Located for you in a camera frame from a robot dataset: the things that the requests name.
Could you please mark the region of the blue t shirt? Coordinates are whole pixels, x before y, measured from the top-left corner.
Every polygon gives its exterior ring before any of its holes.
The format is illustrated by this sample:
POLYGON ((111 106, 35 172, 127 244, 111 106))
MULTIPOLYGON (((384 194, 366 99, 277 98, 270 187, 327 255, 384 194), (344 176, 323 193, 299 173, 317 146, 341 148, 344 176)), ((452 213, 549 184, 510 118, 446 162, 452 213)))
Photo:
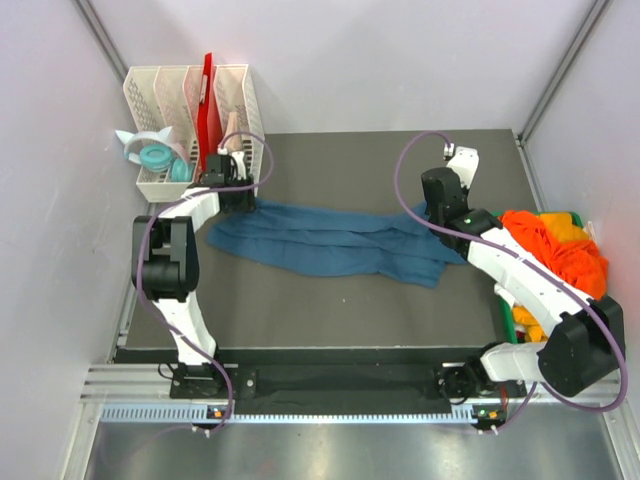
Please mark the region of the blue t shirt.
POLYGON ((213 224, 209 246, 311 277, 380 274, 435 288, 466 261, 408 213, 371 214, 260 200, 213 224))

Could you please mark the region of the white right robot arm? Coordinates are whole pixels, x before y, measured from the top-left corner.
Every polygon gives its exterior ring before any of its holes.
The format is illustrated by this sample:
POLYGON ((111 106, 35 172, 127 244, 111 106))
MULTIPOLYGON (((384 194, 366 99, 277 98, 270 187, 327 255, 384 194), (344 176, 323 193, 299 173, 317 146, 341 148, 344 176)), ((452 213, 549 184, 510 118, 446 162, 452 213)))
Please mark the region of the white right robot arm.
POLYGON ((443 156, 444 165, 421 176, 434 233, 525 307, 547 336, 540 343, 486 347, 466 372, 469 388, 487 396, 504 381, 538 381, 574 397, 618 369, 615 354, 624 349, 621 306, 566 283, 520 246, 496 216, 469 207, 476 150, 448 144, 443 156))

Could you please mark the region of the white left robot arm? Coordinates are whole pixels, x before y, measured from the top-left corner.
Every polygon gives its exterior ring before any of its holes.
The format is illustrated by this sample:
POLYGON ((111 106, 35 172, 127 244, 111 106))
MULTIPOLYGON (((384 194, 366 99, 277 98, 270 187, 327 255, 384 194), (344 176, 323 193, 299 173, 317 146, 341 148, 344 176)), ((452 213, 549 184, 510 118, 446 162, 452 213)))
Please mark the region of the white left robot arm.
POLYGON ((208 156, 200 180, 178 200, 155 218, 139 216, 133 222, 131 281, 168 326, 178 362, 197 366, 192 384, 209 397, 224 390, 227 374, 211 363, 217 344, 198 305, 196 232, 220 213, 253 211, 253 184, 245 153, 222 148, 208 156))

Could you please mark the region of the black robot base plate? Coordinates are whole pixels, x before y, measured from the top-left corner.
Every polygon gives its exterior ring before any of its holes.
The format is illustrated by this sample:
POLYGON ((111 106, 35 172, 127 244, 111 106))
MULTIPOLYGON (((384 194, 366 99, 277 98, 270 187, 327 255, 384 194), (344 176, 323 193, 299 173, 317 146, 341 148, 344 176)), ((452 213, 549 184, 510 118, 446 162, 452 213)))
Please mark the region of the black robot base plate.
POLYGON ((222 348, 212 366, 178 365, 170 397, 233 399, 235 413, 445 413, 437 385, 446 364, 476 347, 222 348))

